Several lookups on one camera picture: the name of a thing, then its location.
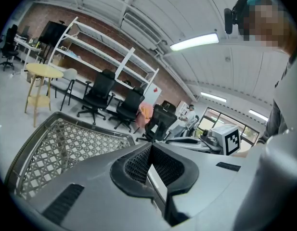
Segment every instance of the pink cloth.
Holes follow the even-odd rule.
[[[139,115],[135,119],[135,123],[139,128],[144,128],[153,116],[154,108],[151,104],[142,102],[139,106],[139,112]]]

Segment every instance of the gray floor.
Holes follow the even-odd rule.
[[[19,73],[23,68],[23,64],[17,61],[14,62],[15,72]],[[10,163],[18,153],[21,146],[25,143],[27,138],[34,132],[36,128],[33,127],[32,106],[27,107],[27,113],[24,113],[26,97],[30,84],[21,75],[13,75],[10,68],[0,67],[0,177],[5,178]],[[32,93],[36,93],[37,88],[33,88]],[[41,93],[46,94],[47,87],[41,88]],[[38,108],[38,116],[36,127],[38,127],[46,118],[53,112],[59,111],[63,100],[63,94],[57,92],[57,98],[54,97],[54,90],[51,89],[51,109],[40,107]],[[70,106],[65,101],[62,112],[69,116],[76,117],[78,111],[81,110],[81,103],[75,99],[71,99]],[[106,117],[110,117],[108,113],[102,112]],[[82,114],[80,118],[82,121],[92,123],[91,114]],[[117,122],[115,120],[103,121],[101,118],[96,118],[96,125],[105,129],[114,130],[113,127]],[[142,132],[133,134],[128,133],[128,129],[123,125],[118,127],[117,132],[130,134],[134,137],[139,137]]]

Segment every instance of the window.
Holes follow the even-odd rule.
[[[225,124],[238,126],[241,141],[241,149],[238,152],[245,152],[249,150],[258,139],[258,132],[254,129],[249,128],[245,124],[210,108],[207,108],[205,114],[203,115],[198,129],[196,130],[195,137],[199,138],[205,129],[209,130]]]

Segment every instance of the red brick wall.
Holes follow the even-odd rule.
[[[162,103],[163,100],[167,100],[174,105],[178,105],[181,100],[185,101],[186,103],[191,103],[191,99],[188,97],[185,91],[178,85],[178,83],[172,78],[172,76],[169,75],[169,73],[145,50],[140,48],[136,43],[134,43],[132,40],[130,40],[128,37],[117,31],[116,29],[91,16],[57,6],[46,4],[33,4],[33,6],[28,10],[23,20],[21,21],[18,27],[18,31],[22,32],[25,26],[30,26],[28,35],[31,38],[36,38],[40,36],[48,21],[59,22],[59,20],[62,20],[65,22],[66,25],[68,25],[76,16],[79,17],[78,21],[108,35],[109,37],[113,38],[126,48],[130,49],[131,47],[134,47],[136,55],[138,55],[141,59],[147,62],[152,68],[159,68],[159,72],[153,81],[155,85],[157,85],[162,90],[157,100],[157,103]],[[69,34],[75,34],[76,32],[77,27],[73,26]],[[80,34],[79,39],[88,42],[89,44],[102,50],[103,52],[106,52],[108,55],[112,56],[113,58],[119,61],[123,59],[123,56],[117,53],[116,51],[103,45],[102,43],[99,43],[96,40],[93,40],[92,38],[86,35]],[[76,55],[81,56],[81,58],[84,61],[96,66],[101,70],[105,68],[108,68],[113,71],[116,70],[116,67],[113,66],[111,63],[96,56],[93,53],[88,52],[87,50],[84,50],[81,47],[78,47],[77,45],[72,45],[70,47],[70,50],[72,50]],[[94,70],[69,57],[65,57],[64,66],[75,68],[79,74],[91,80],[94,80],[95,78],[96,73]],[[130,61],[128,61],[126,66],[136,71],[141,76],[146,76],[146,73],[144,71],[142,71],[139,67],[137,67]],[[128,79],[131,82],[132,86],[140,85],[139,81],[137,81],[136,79],[124,72],[120,74],[119,79]],[[123,88],[124,93],[126,93],[127,91],[128,88]]]

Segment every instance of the ceiling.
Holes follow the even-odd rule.
[[[197,99],[202,98],[200,92],[208,92],[226,98],[224,107],[241,114],[253,109],[269,115],[274,85],[285,69],[288,56],[256,42],[243,42],[236,27],[229,36],[224,32],[223,10],[232,8],[237,0],[38,1],[82,10],[121,29],[174,70],[183,80],[180,85],[190,89],[189,95],[192,93]],[[149,49],[146,34],[139,37],[138,31],[127,30],[124,15],[128,12],[138,16],[158,35],[156,51]],[[175,52],[169,48],[173,43],[215,31],[219,44]],[[256,116],[252,118],[263,122]]]

